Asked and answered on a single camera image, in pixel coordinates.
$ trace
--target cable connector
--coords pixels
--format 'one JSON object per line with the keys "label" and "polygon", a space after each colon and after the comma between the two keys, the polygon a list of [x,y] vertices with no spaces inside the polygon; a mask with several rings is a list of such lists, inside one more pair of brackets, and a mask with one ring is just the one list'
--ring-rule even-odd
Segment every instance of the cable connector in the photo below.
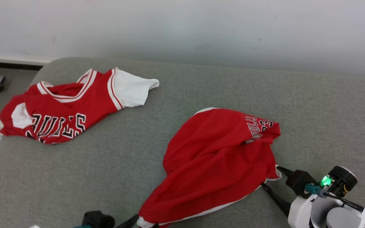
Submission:
{"label": "cable connector", "polygon": [[319,186],[313,185],[313,184],[306,184],[305,190],[307,192],[309,192],[310,194],[318,195],[319,197],[322,197],[323,199],[325,199],[327,197],[327,196],[323,195],[323,193],[328,193],[325,189],[323,189]]}

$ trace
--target clothing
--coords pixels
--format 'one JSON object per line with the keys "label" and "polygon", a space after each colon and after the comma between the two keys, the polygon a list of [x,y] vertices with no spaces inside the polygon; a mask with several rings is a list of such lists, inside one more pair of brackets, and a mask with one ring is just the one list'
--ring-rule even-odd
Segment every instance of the clothing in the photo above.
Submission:
{"label": "clothing", "polygon": [[90,69],[77,82],[39,82],[14,96],[0,114],[6,136],[26,136],[46,144],[66,142],[126,107],[144,105],[157,79],[144,79],[118,68],[105,74]]}
{"label": "clothing", "polygon": [[197,112],[168,144],[167,177],[141,207],[137,225],[166,227],[208,214],[280,179],[270,148],[279,135],[278,123],[239,111]]}

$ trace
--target gray floor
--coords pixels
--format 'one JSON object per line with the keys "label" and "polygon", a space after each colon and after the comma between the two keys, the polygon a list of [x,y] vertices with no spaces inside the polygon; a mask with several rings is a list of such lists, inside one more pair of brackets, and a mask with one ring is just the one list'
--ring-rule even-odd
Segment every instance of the gray floor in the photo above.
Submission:
{"label": "gray floor", "polygon": [[0,93],[0,112],[12,96],[26,91],[38,71],[1,69],[0,76],[5,76],[5,88]]}

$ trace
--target red fabric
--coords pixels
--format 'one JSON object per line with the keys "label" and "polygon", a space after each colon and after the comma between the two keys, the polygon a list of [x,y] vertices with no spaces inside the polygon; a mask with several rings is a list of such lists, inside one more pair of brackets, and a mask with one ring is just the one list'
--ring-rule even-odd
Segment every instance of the red fabric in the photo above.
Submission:
{"label": "red fabric", "polygon": [[[42,94],[37,85],[32,85],[24,94],[14,96],[2,110],[0,120],[4,127],[0,132],[6,136],[30,137],[46,144],[71,140],[108,114],[117,111],[107,89],[108,80],[114,72],[114,69],[105,74],[96,72],[95,80],[85,89],[86,92],[78,96],[76,101],[68,103],[62,103],[52,95]],[[83,83],[70,83],[47,89],[55,95],[72,97],[83,86]],[[33,119],[32,124],[23,129],[14,127],[12,120],[14,109],[22,103],[25,103],[26,110]]]}
{"label": "red fabric", "polygon": [[168,144],[167,177],[139,215],[150,223],[167,223],[242,199],[266,178],[278,178],[270,144],[279,135],[278,123],[239,111],[194,115]]}

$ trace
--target black strip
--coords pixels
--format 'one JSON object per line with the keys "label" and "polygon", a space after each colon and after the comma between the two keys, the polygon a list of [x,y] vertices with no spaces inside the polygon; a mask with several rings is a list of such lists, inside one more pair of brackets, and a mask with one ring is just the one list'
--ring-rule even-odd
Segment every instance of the black strip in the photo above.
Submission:
{"label": "black strip", "polygon": [[43,66],[0,62],[0,68],[5,68],[5,69],[39,71],[40,69],[42,69],[42,67]]}

